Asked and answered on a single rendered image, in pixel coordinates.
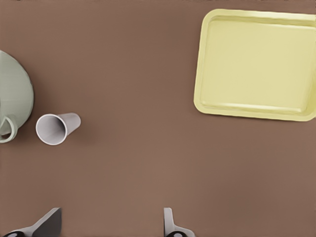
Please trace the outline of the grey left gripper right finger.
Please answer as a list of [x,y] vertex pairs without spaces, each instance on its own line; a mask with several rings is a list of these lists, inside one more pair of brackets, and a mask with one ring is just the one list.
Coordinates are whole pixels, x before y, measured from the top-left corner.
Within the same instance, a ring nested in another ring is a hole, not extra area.
[[173,212],[170,207],[163,209],[164,237],[194,237],[194,232],[175,225]]

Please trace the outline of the yellow rectangular tray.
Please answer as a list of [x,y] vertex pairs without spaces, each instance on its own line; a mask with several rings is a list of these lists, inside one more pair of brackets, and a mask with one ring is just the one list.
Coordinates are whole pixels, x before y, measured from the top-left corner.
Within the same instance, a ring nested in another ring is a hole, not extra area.
[[316,118],[316,15],[228,9],[207,13],[194,105],[211,115]]

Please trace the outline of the white IKEA cup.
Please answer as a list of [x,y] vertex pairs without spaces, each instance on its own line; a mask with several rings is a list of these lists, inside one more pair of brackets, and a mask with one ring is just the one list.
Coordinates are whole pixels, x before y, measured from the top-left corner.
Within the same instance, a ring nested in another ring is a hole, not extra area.
[[81,118],[76,113],[45,114],[36,123],[36,133],[44,143],[56,146],[63,143],[80,125]]

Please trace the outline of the pale green pot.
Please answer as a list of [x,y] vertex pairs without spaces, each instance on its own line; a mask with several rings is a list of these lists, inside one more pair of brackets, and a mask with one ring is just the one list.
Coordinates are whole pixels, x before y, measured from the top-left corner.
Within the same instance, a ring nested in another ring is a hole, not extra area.
[[33,106],[34,90],[29,75],[15,58],[0,50],[0,144],[16,137]]

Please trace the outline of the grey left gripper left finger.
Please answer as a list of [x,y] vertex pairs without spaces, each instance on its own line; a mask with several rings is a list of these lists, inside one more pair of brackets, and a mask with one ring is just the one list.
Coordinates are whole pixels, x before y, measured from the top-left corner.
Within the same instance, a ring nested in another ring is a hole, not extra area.
[[59,237],[62,230],[62,208],[55,207],[31,226],[13,230],[3,237]]

